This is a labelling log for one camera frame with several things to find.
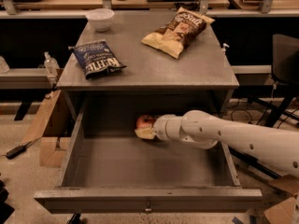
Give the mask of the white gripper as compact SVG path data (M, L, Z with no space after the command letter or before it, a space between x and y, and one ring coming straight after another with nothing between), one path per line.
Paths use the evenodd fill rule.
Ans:
M156 137L162 141L181 140L182 117L163 115L156 119L152 128L135 129L135 134L141 139L152 140Z

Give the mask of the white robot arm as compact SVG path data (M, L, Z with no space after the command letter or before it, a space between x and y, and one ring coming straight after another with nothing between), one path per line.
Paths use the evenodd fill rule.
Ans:
M204 111L192 110L182 116L143 115L137 119L135 134L210 149L222 142L260 159L281 171L299 176L299 132L274 129L220 119Z

